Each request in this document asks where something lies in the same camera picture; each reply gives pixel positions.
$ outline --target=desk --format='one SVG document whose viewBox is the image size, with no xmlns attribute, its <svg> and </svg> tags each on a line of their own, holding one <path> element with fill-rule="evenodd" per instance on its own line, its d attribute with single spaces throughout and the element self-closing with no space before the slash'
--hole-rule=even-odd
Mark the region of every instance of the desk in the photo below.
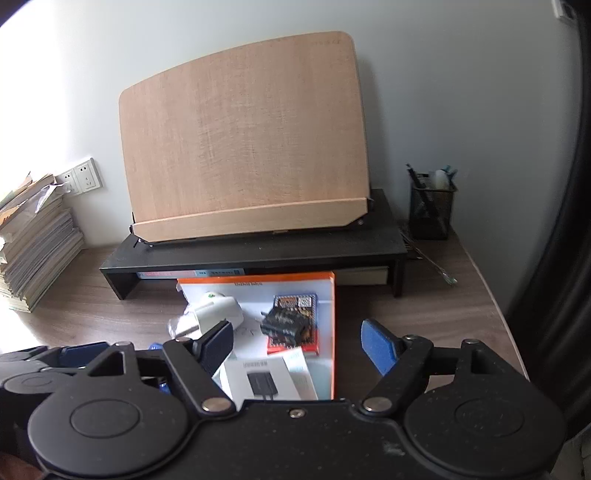
<svg viewBox="0 0 591 480">
<path fill-rule="evenodd" d="M 367 317 L 378 319 L 396 335 L 416 333 L 436 346 L 459 347 L 464 338 L 479 338 L 523 371 L 504 320 L 458 238 L 452 234 L 447 242 L 419 244 L 457 278 L 458 285 L 448 286 L 426 262 L 411 260 L 407 261 L 405 294 L 400 298 L 393 298 L 388 286 L 338 287 L 337 396 L 356 400 L 379 378 L 359 341 L 361 322 Z M 34 313 L 18 313 L 40 343 L 55 346 L 131 340 L 136 348 L 146 348 L 167 339 L 166 321 L 181 314 L 186 305 L 175 290 L 176 282 L 143 281 L 126 300 L 119 300 L 99 272 L 111 251 L 81 252 Z M 6 333 L 8 323 L 0 322 L 0 336 Z"/>
</svg>

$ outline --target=wall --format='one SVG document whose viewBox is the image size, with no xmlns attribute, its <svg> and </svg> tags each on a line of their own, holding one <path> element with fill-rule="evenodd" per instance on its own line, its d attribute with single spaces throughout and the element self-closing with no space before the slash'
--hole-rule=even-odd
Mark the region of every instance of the wall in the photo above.
<svg viewBox="0 0 591 480">
<path fill-rule="evenodd" d="M 72 205 L 89 245 L 114 244 L 131 221 L 120 92 L 215 51 L 326 30 L 355 41 L 373 185 L 404 216 L 404 163 L 459 167 L 454 227 L 506 307 L 574 145 L 577 37 L 550 0 L 33 0 L 0 28 L 2 168 L 59 172 L 93 155 L 105 188 Z"/>
</svg>

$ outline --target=black mesh pen holder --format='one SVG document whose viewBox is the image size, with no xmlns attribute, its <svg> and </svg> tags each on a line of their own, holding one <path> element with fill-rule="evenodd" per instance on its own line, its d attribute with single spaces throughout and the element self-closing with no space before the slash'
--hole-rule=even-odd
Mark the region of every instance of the black mesh pen holder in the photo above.
<svg viewBox="0 0 591 480">
<path fill-rule="evenodd" d="M 418 174 L 418 178 L 428 184 L 427 174 Z M 446 240 L 449 236 L 449 221 L 452 217 L 453 194 L 457 188 L 450 181 L 447 190 L 419 189 L 411 181 L 410 212 L 408 229 L 415 239 Z"/>
</svg>

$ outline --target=stack of papers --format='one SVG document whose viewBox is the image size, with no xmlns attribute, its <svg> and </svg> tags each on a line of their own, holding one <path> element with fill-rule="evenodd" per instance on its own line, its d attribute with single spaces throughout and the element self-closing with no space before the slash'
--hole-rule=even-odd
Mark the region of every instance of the stack of papers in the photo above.
<svg viewBox="0 0 591 480">
<path fill-rule="evenodd" d="M 53 175 L 0 205 L 0 296 L 30 312 L 80 252 L 83 236 Z"/>
</svg>

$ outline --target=metal bolt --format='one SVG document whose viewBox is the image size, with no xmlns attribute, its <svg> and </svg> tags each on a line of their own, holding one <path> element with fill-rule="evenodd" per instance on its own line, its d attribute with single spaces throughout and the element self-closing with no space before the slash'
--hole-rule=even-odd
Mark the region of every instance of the metal bolt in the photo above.
<svg viewBox="0 0 591 480">
<path fill-rule="evenodd" d="M 386 397 L 371 397 L 363 402 L 367 411 L 382 413 L 392 408 L 392 401 Z"/>
<path fill-rule="evenodd" d="M 220 413 L 232 408 L 232 402 L 223 397 L 208 398 L 201 404 L 201 408 L 211 413 Z"/>
<path fill-rule="evenodd" d="M 292 419 L 300 419 L 304 415 L 306 415 L 306 411 L 303 408 L 294 408 L 293 410 L 290 410 L 290 417 Z"/>
</svg>

